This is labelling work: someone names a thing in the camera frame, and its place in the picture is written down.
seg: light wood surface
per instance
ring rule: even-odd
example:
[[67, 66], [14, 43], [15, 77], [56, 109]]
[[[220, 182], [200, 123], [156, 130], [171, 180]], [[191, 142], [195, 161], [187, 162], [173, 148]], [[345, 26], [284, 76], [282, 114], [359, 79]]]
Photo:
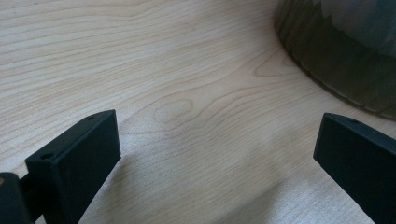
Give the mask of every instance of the light wood surface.
[[276, 5], [1, 1], [0, 171], [114, 108], [122, 159], [80, 223], [372, 223], [312, 159], [318, 127], [395, 123], [301, 72]]

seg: wood grain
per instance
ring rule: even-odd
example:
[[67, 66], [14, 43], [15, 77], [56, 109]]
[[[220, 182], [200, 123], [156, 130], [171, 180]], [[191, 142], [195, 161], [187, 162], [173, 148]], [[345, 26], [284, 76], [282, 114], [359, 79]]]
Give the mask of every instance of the wood grain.
[[372, 223], [312, 159], [333, 112], [276, 37], [277, 1], [0, 2], [0, 168], [117, 110], [122, 160], [80, 223]]

